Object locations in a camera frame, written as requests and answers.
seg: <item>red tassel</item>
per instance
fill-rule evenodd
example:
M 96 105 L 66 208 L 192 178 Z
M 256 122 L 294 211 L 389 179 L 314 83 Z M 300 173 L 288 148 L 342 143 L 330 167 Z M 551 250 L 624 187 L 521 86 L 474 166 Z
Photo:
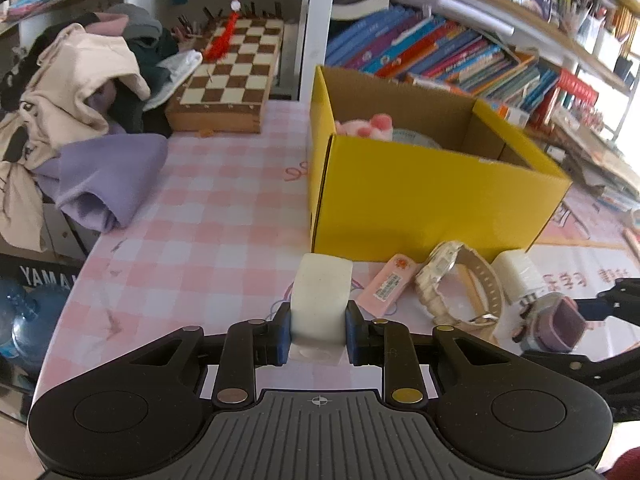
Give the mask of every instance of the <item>red tassel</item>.
M 226 22 L 225 31 L 219 36 L 216 41 L 211 43 L 204 51 L 203 58 L 207 62 L 213 62 L 226 56 L 229 51 L 229 44 L 231 37 L 236 30 L 236 21 L 238 20 L 238 13 L 232 12 Z

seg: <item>gray ribbed panel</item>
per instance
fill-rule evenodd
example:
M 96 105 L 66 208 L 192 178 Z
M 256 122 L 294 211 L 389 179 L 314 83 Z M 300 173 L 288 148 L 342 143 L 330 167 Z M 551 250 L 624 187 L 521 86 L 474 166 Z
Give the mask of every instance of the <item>gray ribbed panel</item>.
M 386 408 L 373 392 L 266 392 L 250 410 L 217 415 L 187 455 L 139 480 L 497 478 L 447 450 L 422 416 Z M 598 478 L 585 470 L 566 480 Z

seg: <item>pink package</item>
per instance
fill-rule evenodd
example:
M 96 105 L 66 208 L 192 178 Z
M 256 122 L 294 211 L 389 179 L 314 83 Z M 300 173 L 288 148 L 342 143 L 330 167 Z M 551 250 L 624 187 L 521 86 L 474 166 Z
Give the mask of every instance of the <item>pink package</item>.
M 417 267 L 408 256 L 396 254 L 356 298 L 356 303 L 372 316 L 384 316 L 409 284 Z

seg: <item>white shelf post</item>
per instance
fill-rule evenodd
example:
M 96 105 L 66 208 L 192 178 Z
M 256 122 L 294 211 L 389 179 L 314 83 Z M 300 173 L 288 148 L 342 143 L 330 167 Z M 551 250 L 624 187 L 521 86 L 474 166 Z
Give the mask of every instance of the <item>white shelf post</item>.
M 306 0 L 302 1 L 300 27 L 304 33 L 304 45 L 300 70 L 300 102 L 303 103 L 311 101 L 316 65 L 324 64 L 333 2 L 334 0 L 308 0 L 308 3 Z

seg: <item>pink plush toy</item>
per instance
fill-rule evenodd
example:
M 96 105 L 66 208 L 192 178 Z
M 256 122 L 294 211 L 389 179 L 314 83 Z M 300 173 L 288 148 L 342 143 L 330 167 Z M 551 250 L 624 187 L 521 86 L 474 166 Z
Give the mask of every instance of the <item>pink plush toy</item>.
M 375 140 L 391 140 L 394 128 L 391 117 L 387 114 L 376 114 L 370 121 L 347 121 L 341 124 L 335 121 L 335 131 L 338 135 L 349 137 L 364 137 Z

